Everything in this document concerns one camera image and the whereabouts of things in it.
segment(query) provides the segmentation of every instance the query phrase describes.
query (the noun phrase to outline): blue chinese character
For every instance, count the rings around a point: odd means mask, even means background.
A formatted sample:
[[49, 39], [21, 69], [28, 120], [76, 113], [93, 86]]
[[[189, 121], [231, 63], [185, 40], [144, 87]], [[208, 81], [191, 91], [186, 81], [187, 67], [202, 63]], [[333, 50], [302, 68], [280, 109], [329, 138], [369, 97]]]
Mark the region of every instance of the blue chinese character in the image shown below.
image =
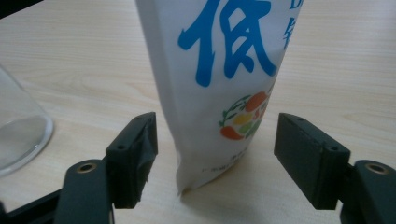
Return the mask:
[[183, 49], [190, 49], [200, 40], [198, 68], [195, 79], [198, 84], [207, 87], [212, 77], [212, 67], [215, 53], [212, 53], [212, 26], [216, 9], [220, 0], [208, 0], [201, 14], [187, 30], [181, 31], [178, 44]]
[[[212, 52], [212, 27], [216, 10], [220, 0], [208, 0], [204, 9], [189, 29], [182, 30], [178, 44], [185, 50], [190, 49], [199, 40], [199, 58], [195, 79], [203, 87], [210, 85], [212, 67], [215, 53]], [[245, 18], [231, 29], [229, 19], [233, 13], [240, 9]], [[269, 60], [262, 43], [259, 18], [269, 13], [271, 3], [258, 0], [229, 0], [220, 13], [220, 26], [225, 37], [226, 58], [224, 74], [227, 78], [233, 78], [236, 69], [241, 63], [251, 73], [254, 69], [253, 60], [247, 56], [253, 47], [257, 54], [262, 69], [269, 75], [276, 73], [276, 66]], [[245, 41], [236, 52], [233, 52], [233, 44], [238, 38]]]
[[[245, 18], [231, 30], [229, 18], [238, 8], [244, 12]], [[220, 26], [224, 33], [226, 47], [224, 74], [227, 78], [232, 78], [235, 75], [240, 63], [246, 67], [249, 73], [253, 71], [254, 62], [247, 56], [251, 47], [254, 47], [262, 69], [269, 76], [276, 73], [276, 66], [269, 60], [262, 44], [259, 25], [259, 18], [267, 15], [270, 10], [271, 3], [267, 1], [230, 0], [221, 11]], [[233, 44], [240, 37], [244, 37], [246, 40], [233, 54]]]
[[291, 34], [293, 33], [294, 30], [294, 25], [296, 24], [296, 20], [291, 17], [289, 20], [289, 24], [288, 27], [286, 28], [285, 34], [283, 34], [283, 39], [286, 39], [286, 43], [285, 43], [285, 47], [283, 49], [286, 49], [288, 47], [290, 38], [291, 38]]

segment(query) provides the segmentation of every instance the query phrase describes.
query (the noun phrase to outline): bolt hole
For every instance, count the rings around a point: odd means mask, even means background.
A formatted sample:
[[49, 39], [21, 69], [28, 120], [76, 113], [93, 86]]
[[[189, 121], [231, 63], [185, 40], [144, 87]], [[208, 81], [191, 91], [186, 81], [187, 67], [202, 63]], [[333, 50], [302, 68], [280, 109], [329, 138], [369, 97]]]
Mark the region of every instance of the bolt hole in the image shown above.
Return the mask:
[[370, 171], [379, 175], [386, 175], [388, 173], [388, 169], [379, 164], [368, 163], [365, 166]]
[[88, 172], [90, 172], [90, 171], [92, 171], [94, 169], [96, 169], [96, 164], [95, 163], [85, 163], [85, 164], [80, 165], [77, 168], [77, 172], [80, 173], [80, 174], [85, 174], [85, 173], [88, 173]]

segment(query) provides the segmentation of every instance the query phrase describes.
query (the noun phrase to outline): colorful logo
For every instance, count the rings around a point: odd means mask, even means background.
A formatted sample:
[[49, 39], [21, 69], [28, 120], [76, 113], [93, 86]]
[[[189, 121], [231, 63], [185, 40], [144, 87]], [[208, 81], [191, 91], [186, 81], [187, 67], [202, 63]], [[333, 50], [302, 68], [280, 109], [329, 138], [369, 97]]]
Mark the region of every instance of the colorful logo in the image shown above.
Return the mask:
[[220, 133], [232, 140], [253, 136], [259, 129], [267, 104], [268, 95], [264, 91], [242, 97], [222, 112]]

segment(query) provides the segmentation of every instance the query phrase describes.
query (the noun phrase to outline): clear glass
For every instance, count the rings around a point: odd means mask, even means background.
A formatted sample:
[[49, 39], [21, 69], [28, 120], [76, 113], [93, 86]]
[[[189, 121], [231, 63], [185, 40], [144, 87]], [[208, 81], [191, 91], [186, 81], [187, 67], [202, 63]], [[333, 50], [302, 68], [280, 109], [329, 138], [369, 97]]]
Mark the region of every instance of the clear glass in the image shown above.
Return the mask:
[[30, 161], [50, 140], [49, 115], [0, 66], [0, 176]]

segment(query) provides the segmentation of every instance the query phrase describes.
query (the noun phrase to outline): light wood surface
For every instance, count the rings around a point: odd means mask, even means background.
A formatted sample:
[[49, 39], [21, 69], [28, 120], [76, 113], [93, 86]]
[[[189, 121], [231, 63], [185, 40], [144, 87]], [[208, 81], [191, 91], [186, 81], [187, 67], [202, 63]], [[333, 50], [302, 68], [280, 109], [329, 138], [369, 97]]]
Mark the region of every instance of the light wood surface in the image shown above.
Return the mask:
[[157, 112], [160, 154], [142, 202], [116, 223], [339, 223], [316, 211], [274, 156], [277, 115], [316, 124], [396, 168], [396, 1], [304, 1], [273, 95], [247, 155], [177, 196], [177, 154], [133, 0], [46, 0], [0, 20], [0, 64], [55, 122], [48, 146], [0, 179], [8, 211], [62, 187], [71, 165], [101, 159], [129, 120]]

